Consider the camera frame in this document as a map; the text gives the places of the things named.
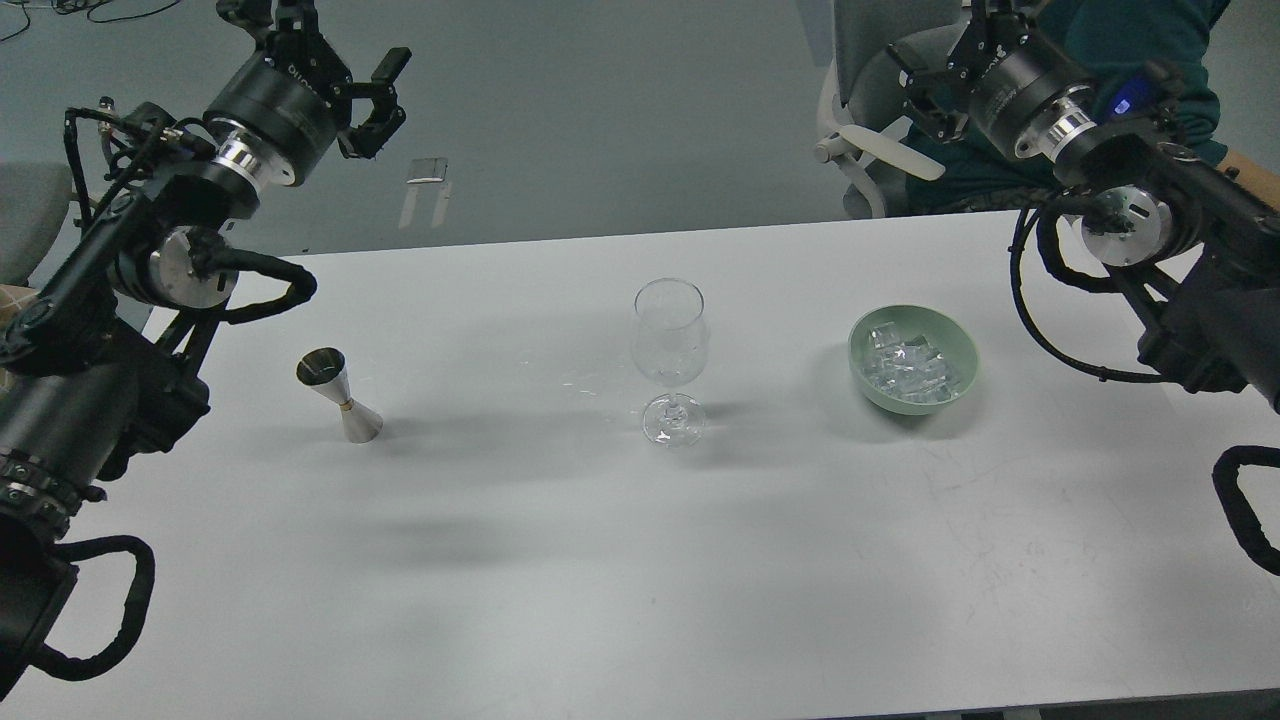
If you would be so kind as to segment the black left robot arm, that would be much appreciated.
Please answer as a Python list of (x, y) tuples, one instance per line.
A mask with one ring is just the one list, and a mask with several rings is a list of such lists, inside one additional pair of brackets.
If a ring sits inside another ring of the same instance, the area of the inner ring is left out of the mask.
[[(392, 47), (357, 81), (325, 40), (311, 1), (220, 1), (255, 41), (250, 59), (197, 118), (146, 102), (131, 114), (70, 108), (64, 147), (82, 233), (69, 258), (3, 327), (3, 692), (31, 669), (84, 682), (136, 647), (156, 561), (133, 536), (67, 541), (72, 519), (105, 500), (137, 454), (173, 450), (205, 416), (200, 368), (220, 325), (306, 304), (315, 277), (234, 249), (273, 184), (302, 184), (326, 151), (371, 159), (403, 126)], [(79, 562), (128, 553), (134, 575), (115, 637), (70, 657), (47, 643)]]

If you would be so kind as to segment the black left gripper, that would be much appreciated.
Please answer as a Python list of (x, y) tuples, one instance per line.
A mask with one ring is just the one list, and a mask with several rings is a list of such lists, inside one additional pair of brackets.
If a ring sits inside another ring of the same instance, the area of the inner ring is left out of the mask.
[[(280, 184), (302, 184), (338, 140), (347, 159), (374, 159), (407, 119), (394, 86), (408, 47), (390, 47), (367, 82), (319, 33), (314, 1), (216, 1), (216, 14), (243, 29), (257, 50), (204, 113), (210, 128), (238, 126), (275, 151)], [(333, 88), (337, 86), (337, 95)], [(371, 109), (351, 126), (352, 101)]]

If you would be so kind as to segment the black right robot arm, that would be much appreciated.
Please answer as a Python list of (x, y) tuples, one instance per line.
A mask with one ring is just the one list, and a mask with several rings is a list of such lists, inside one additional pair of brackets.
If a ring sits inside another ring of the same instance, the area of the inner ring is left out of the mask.
[[(943, 50), (900, 38), (905, 111), (945, 143), (954, 200), (1019, 208), (1015, 307), (1032, 338), (1101, 380), (1257, 391), (1277, 407), (1277, 187), (1230, 164), (1204, 53), (1224, 1), (972, 1)], [(1061, 354), (1030, 319), (1021, 256), (1124, 297), (1142, 373)]]

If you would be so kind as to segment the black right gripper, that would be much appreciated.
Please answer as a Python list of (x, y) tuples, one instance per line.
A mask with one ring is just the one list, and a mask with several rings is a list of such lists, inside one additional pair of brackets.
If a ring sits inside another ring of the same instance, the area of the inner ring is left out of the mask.
[(1087, 111), (1093, 79), (1036, 29), (1041, 1), (965, 6), (968, 27), (942, 67), (908, 42), (886, 47), (902, 72), (904, 109), (937, 142), (964, 138), (970, 120), (1009, 159), (1056, 161), (1096, 127)]

